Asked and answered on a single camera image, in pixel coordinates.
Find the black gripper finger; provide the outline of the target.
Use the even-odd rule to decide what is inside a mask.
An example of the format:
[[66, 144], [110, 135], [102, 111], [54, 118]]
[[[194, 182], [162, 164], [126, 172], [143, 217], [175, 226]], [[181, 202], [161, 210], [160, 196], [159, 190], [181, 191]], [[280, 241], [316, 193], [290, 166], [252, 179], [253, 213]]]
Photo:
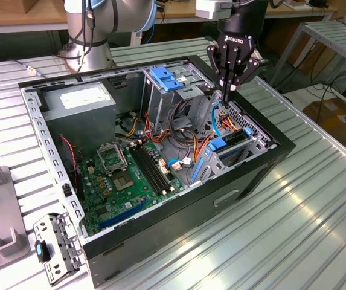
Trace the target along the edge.
[[207, 55], [214, 72], [219, 76], [219, 83], [222, 88], [222, 104], [227, 105], [231, 84], [229, 82], [229, 48], [227, 45], [218, 47], [217, 45], [207, 46]]
[[255, 48], [247, 61], [235, 67], [229, 92], [235, 92], [239, 88], [239, 86], [244, 83], [250, 82], [266, 67], [267, 59], [265, 59], [260, 54], [259, 50]]

